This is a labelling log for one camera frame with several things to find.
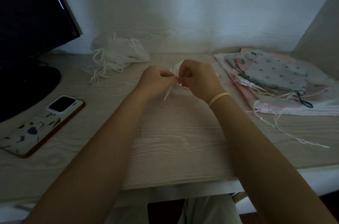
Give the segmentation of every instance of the human hand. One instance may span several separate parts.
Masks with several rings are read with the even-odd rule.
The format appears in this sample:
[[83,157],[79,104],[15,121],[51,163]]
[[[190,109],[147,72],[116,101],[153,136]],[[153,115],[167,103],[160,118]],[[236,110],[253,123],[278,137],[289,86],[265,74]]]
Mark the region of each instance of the human hand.
[[195,60],[183,61],[179,68],[179,83],[206,103],[225,92],[211,64]]
[[139,91],[146,99],[151,99],[178,82],[178,77],[169,69],[150,66],[142,73],[135,90]]

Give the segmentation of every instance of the wooden desk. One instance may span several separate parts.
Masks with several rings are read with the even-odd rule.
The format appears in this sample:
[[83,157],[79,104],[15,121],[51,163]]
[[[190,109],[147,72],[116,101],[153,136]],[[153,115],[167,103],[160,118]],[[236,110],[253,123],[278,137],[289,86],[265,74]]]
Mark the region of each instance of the wooden desk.
[[[149,65],[170,68],[185,58],[196,59],[212,63],[220,80],[229,80],[211,54],[153,54],[150,62],[132,64],[123,73],[114,73],[111,79],[89,85],[90,75],[81,70],[88,58],[44,55],[43,61],[61,71],[61,83],[37,105],[0,124],[0,135],[5,136],[61,95],[86,102],[86,107],[30,158],[20,159],[0,150],[0,203],[38,199],[135,87]],[[227,90],[244,110],[251,110],[234,85],[230,84]],[[326,149],[303,145],[253,114],[248,115],[298,170],[338,170],[338,117],[283,115],[279,119],[286,131],[331,147]],[[272,114],[262,116],[273,121]],[[163,200],[165,197],[154,195],[162,189],[170,191],[167,198],[171,199],[243,191],[231,166],[227,142],[211,110],[193,96],[174,93],[166,101],[163,97],[154,99],[143,113],[122,189],[119,205],[130,204],[128,198],[133,195],[139,202]]]

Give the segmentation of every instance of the person's left arm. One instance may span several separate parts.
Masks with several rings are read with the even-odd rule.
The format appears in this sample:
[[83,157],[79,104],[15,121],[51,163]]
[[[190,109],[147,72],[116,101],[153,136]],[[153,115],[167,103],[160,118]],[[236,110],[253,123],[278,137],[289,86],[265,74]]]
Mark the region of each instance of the person's left arm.
[[121,189],[133,136],[147,102],[176,84],[164,67],[147,68],[136,88],[44,193],[23,222],[103,223]]

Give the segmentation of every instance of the phone case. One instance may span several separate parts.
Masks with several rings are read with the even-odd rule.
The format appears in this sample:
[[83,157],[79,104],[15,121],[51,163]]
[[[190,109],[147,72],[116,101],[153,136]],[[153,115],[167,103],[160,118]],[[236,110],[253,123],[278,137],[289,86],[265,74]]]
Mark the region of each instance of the phone case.
[[75,99],[75,102],[61,113],[53,113],[47,107],[2,138],[0,148],[20,158],[31,156],[84,106],[84,101]]

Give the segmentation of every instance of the person's right arm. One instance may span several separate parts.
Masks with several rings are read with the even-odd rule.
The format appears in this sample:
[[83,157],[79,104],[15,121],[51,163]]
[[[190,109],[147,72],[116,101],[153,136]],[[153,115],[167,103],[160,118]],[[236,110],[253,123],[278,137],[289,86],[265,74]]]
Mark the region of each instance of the person's right arm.
[[[209,103],[225,92],[208,63],[185,60],[179,80]],[[212,105],[227,139],[235,172],[267,223],[337,223],[302,176],[229,96]]]

